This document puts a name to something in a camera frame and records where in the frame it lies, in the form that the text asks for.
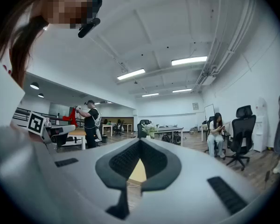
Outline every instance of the white pants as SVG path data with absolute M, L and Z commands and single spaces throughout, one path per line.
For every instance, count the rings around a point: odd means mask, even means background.
M 207 145 L 209 146 L 209 153 L 210 153 L 211 157 L 215 156 L 215 141 L 216 141 L 217 147 L 218 147 L 218 155 L 222 154 L 222 148 L 223 148 L 223 143 L 224 143 L 224 139 L 223 139 L 222 135 L 220 135 L 220 134 L 213 135 L 210 133 L 207 138 Z

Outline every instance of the round ceiling light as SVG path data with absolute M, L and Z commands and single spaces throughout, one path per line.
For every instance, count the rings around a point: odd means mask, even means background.
M 37 82 L 33 82 L 33 83 L 30 85 L 30 87 L 33 88 L 33 89 L 39 90 L 39 86 L 38 86 L 38 83 L 37 83 Z

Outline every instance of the white flowers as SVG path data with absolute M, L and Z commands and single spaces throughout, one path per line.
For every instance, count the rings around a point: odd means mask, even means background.
M 148 124 L 148 125 L 142 125 L 142 131 L 144 131 L 147 135 L 151 135 L 152 133 L 156 131 L 156 127 L 153 124 Z

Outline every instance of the whiteboard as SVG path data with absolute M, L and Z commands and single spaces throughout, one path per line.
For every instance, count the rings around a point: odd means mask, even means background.
M 210 116 L 215 116 L 214 105 L 211 104 L 204 108 L 206 121 L 209 120 Z

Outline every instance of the red fabric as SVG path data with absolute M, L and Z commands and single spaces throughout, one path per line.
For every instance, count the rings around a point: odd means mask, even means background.
M 75 125 L 76 127 L 78 127 L 77 123 L 76 123 L 76 116 L 75 116 L 76 110 L 73 109 L 70 116 L 63 116 L 62 119 L 64 121 L 70 121 L 71 125 Z

